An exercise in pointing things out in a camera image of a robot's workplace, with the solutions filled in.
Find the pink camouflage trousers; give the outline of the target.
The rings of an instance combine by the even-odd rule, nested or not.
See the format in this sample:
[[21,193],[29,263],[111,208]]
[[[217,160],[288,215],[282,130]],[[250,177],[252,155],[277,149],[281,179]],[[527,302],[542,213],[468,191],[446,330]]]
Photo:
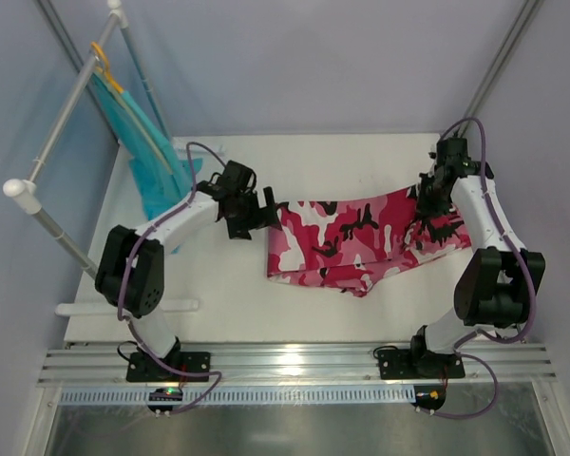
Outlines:
[[356,297],[382,279],[470,247],[455,208],[416,215],[414,187],[368,199],[285,201],[268,231],[267,277]]

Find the clear green hanger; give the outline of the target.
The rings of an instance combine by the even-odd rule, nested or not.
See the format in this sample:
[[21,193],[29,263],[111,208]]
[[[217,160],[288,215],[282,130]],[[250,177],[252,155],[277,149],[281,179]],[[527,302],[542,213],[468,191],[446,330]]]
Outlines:
[[90,82],[97,90],[101,108],[118,139],[127,147],[146,171],[158,176],[160,172],[173,175],[173,167],[167,159],[166,138],[143,113],[128,91],[119,94],[113,89],[95,66]]

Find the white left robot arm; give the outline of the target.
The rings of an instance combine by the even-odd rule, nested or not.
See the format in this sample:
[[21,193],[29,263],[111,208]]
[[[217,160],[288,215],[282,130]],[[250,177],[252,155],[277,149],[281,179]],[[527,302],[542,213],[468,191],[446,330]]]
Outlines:
[[224,221],[230,239],[250,240],[253,230],[280,226],[274,190],[262,188],[257,173],[228,161],[210,180],[194,180],[191,190],[169,210],[136,228],[122,225],[108,233],[95,290],[116,308],[148,357],[164,364],[180,346],[160,308],[168,255],[198,230]]

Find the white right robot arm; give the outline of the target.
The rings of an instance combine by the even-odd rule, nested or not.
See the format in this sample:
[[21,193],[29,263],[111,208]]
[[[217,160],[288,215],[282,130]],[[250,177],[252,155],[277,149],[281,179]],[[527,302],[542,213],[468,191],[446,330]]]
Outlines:
[[441,139],[430,156],[431,170],[416,187],[415,217],[437,241],[466,229],[472,249],[454,288],[452,310],[410,341],[411,365],[433,375],[454,365],[457,349],[478,335],[504,344],[522,338],[536,314],[545,259],[514,233],[491,169],[485,160],[470,158],[466,139]]

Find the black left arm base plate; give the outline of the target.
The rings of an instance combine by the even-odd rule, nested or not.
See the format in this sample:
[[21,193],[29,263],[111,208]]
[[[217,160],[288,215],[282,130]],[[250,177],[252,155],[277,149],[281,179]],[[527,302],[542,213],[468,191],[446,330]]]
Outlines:
[[170,367],[167,370],[147,353],[136,351],[129,356],[125,380],[129,383],[207,382],[211,359],[209,351],[175,351],[163,360]]

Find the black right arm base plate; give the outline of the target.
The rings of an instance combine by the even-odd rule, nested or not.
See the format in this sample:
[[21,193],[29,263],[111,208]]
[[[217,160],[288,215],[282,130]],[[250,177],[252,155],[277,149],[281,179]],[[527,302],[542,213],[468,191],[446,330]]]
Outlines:
[[462,359],[454,354],[400,349],[387,345],[375,348],[381,380],[462,379],[466,372]]

